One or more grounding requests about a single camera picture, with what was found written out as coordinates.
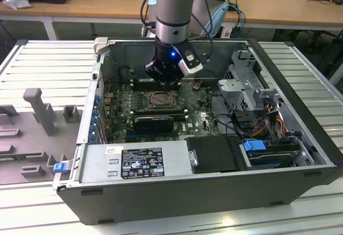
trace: aluminum profile table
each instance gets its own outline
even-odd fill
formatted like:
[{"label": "aluminum profile table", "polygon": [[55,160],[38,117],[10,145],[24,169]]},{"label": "aluminum profile table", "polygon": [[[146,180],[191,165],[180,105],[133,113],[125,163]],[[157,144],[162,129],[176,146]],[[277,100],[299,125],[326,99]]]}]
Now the aluminum profile table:
[{"label": "aluminum profile table", "polygon": [[[294,46],[262,42],[262,48],[309,108],[336,146],[343,152],[343,97]],[[269,87],[273,88],[265,72]]]},{"label": "aluminum profile table", "polygon": [[94,41],[28,41],[16,45],[0,66],[0,102],[17,112],[32,111],[26,88],[41,88],[55,111],[65,105],[83,110],[90,84]]},{"label": "aluminum profile table", "polygon": [[[343,107],[339,92],[295,47],[274,42],[261,45],[337,146],[342,148]],[[10,90],[24,89],[25,84],[34,84],[29,82],[25,73],[13,76],[18,73],[11,71],[16,70],[20,61],[26,61],[22,62],[23,65],[31,61],[33,66],[30,67],[35,68],[31,74],[40,74],[35,77],[45,76],[44,80],[36,78],[40,80],[35,81],[37,86],[47,86],[42,89],[43,93],[56,87],[61,93],[69,87],[87,88],[90,68],[84,67],[95,62],[92,46],[92,41],[29,41],[26,46],[16,46],[0,66],[0,93],[6,91],[11,95],[8,102],[18,104],[20,111],[30,111],[28,106],[21,105],[21,101],[14,100],[14,93],[9,93]],[[70,66],[80,68],[69,69],[73,75],[62,79],[62,75],[58,75],[62,72],[60,70]],[[13,77],[17,77],[16,80],[9,80]],[[72,94],[65,98],[69,101],[78,97],[85,99],[83,92],[74,91]],[[53,104],[53,108],[59,107],[58,101]],[[287,206],[86,226],[52,190],[50,182],[4,185],[0,186],[0,234],[343,234],[342,200],[343,179],[340,178],[330,185],[312,188]]]}]

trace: paper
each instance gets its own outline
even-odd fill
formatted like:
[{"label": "paper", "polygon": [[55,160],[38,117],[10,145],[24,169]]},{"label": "paper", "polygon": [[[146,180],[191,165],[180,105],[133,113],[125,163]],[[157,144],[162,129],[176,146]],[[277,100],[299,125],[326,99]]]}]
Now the paper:
[{"label": "paper", "polygon": [[14,10],[32,6],[28,0],[3,0],[2,3]]}]

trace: metal slotted surface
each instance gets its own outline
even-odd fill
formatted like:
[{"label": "metal slotted surface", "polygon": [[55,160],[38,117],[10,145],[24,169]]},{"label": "metal slotted surface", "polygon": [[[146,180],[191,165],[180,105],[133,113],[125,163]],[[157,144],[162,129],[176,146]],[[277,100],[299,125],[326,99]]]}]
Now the metal slotted surface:
[{"label": "metal slotted surface", "polygon": [[96,62],[94,41],[29,41],[21,46],[0,76],[0,102],[18,112],[32,111],[23,100],[26,88],[41,88],[54,110],[76,105],[83,110]]},{"label": "metal slotted surface", "polygon": [[[261,42],[262,48],[295,92],[343,152],[343,104],[341,94],[295,48],[283,42]],[[262,71],[270,88],[274,84]]]}]

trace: black cable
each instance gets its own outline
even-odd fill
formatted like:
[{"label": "black cable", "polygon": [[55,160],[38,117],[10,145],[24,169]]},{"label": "black cable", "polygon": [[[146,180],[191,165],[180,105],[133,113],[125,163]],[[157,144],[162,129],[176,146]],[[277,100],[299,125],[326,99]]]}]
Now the black cable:
[{"label": "black cable", "polygon": [[204,1],[205,1],[206,9],[207,9],[207,14],[208,14],[208,17],[210,19],[210,31],[208,33],[211,34],[211,32],[213,30],[213,20],[212,20],[212,16],[211,16],[211,12],[210,12],[210,7],[208,6],[208,2],[207,2],[207,0],[204,0]]},{"label": "black cable", "polygon": [[[214,88],[214,90],[213,90],[213,92],[212,92],[212,95],[211,95],[211,99],[210,99],[210,114],[211,114],[211,116],[212,116],[219,124],[223,125],[225,128],[229,128],[229,129],[231,129],[232,131],[239,133],[243,138],[250,138],[250,136],[246,135],[239,127],[237,127],[237,125],[234,125],[234,124],[233,124],[234,127],[231,127],[231,126],[229,126],[228,124],[225,124],[225,123],[223,123],[222,121],[218,120],[218,117],[219,117],[219,116],[226,116],[226,117],[228,117],[228,118],[232,118],[232,115],[230,115],[229,113],[227,113],[227,114],[221,113],[221,114],[216,115],[216,116],[214,115],[214,113],[213,113],[213,111],[212,111],[212,100],[213,100],[214,92],[215,92],[215,90],[216,90],[217,88],[219,89],[218,86],[216,86],[216,87]],[[228,103],[228,102],[226,101],[226,99],[224,98],[224,96],[223,96],[222,92],[220,91],[220,89],[219,89],[219,93],[220,93],[221,97],[223,98],[223,100],[224,100],[224,102],[225,102],[225,105],[228,106],[229,103]]]},{"label": "black cable", "polygon": [[206,28],[203,26],[203,24],[199,21],[198,18],[196,18],[196,16],[191,13],[191,16],[194,18],[194,20],[198,23],[198,25],[203,29],[203,31],[206,33],[206,36],[208,37],[208,39],[210,40],[210,44],[211,44],[211,48],[210,48],[210,52],[207,54],[207,58],[210,58],[210,56],[213,53],[214,50],[214,45],[213,45],[213,40],[211,39],[210,34],[208,33],[208,31],[206,30]]},{"label": "black cable", "polygon": [[0,26],[5,30],[5,32],[11,37],[11,39],[12,39],[14,42],[17,42],[17,40],[12,36],[12,34],[10,34],[9,31],[7,31],[7,29],[5,28],[5,26],[3,26],[3,24],[1,24],[1,22],[0,22]]},{"label": "black cable", "polygon": [[143,23],[143,25],[145,26],[148,26],[148,24],[146,23],[146,21],[144,20],[143,18],[143,8],[145,6],[145,3],[147,2],[148,0],[143,0],[141,6],[140,6],[140,10],[139,10],[139,17],[140,17],[140,20],[141,22]]},{"label": "black cable", "polygon": [[149,4],[148,4],[148,6],[146,7],[146,10],[145,10],[144,22],[146,22],[146,18],[148,16],[148,10],[149,10]]},{"label": "black cable", "polygon": [[[237,9],[239,10],[240,9],[240,7],[238,6],[238,1],[237,0],[235,0],[235,2],[236,2],[236,7],[237,7]],[[240,24],[240,22],[241,22],[241,15],[240,15],[240,13],[238,12],[238,11],[236,11],[236,13],[237,13],[237,15],[238,15],[238,21],[237,21],[237,24],[235,25],[235,28],[233,28],[233,30],[232,31],[235,31],[235,30],[237,30],[237,28],[238,28],[238,25]]]}]

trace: warning label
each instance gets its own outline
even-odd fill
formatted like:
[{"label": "warning label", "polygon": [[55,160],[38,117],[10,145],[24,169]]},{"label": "warning label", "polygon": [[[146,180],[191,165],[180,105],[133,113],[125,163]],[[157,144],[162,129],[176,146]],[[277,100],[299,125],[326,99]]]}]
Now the warning label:
[{"label": "warning label", "polygon": [[121,177],[123,179],[164,175],[162,148],[126,149],[122,151]]}]

